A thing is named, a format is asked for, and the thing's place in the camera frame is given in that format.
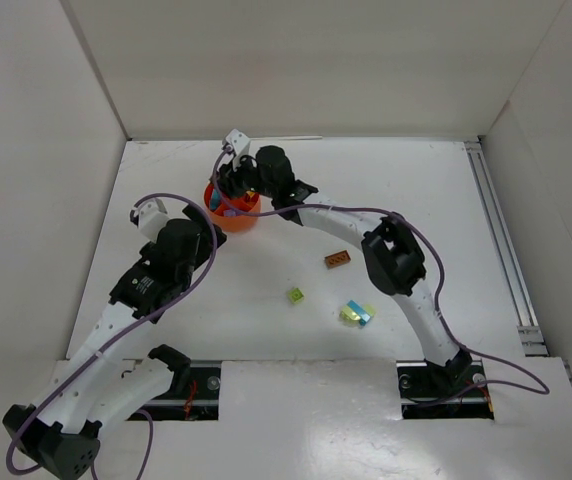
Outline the brown lego plate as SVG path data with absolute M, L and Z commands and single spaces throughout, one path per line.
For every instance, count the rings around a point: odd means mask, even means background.
M 328 255 L 324 258 L 324 264 L 328 269 L 337 268 L 351 262 L 349 253 L 344 250 Z

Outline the lime green lego brick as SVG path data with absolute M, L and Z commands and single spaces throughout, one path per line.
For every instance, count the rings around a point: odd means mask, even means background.
M 290 301 L 293 305 L 296 305 L 296 304 L 302 302 L 302 301 L 304 300 L 304 298 L 305 298 L 303 292 L 302 292 L 299 288 L 297 288 L 297 287 L 294 287 L 294 288 L 290 289 L 290 290 L 287 292 L 287 296 L 288 296 L 289 301 Z

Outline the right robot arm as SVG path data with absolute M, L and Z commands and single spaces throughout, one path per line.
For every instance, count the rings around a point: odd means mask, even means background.
M 368 278 L 401 308 L 422 348 L 427 370 L 442 387 L 463 378 L 472 359 L 439 319 L 436 300 L 426 282 L 425 255 L 408 222 L 398 214 L 373 207 L 345 207 L 295 178 L 285 151 L 262 147 L 252 157 L 247 147 L 226 142 L 213 167 L 212 184 L 220 201 L 237 215 L 234 205 L 249 193 L 268 198 L 272 215 L 325 232 L 359 249 Z

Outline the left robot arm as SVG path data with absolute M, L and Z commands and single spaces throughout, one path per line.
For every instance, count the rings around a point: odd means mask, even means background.
M 12 405 L 2 419 L 13 475 L 43 469 L 57 479 L 81 478 L 115 424 L 188 379 L 189 358 L 162 344 L 118 384 L 111 382 L 129 351 L 201 282 L 195 270 L 210 270 L 226 236 L 194 203 L 170 218 L 160 200 L 149 200 L 131 220 L 147 242 L 92 332 L 47 390 L 27 405 Z

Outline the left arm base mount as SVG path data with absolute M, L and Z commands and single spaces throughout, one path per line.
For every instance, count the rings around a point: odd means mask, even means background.
M 221 361 L 191 360 L 162 344 L 153 348 L 147 360 L 159 361 L 171 373 L 165 392 L 144 403 L 139 410 L 154 421 L 216 421 L 219 418 Z

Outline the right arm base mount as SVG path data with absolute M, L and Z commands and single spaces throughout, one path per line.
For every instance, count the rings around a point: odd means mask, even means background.
M 485 379 L 481 361 L 474 361 L 453 385 L 440 383 L 425 362 L 398 362 L 396 369 L 404 420 L 494 419 L 486 387 L 461 393 Z

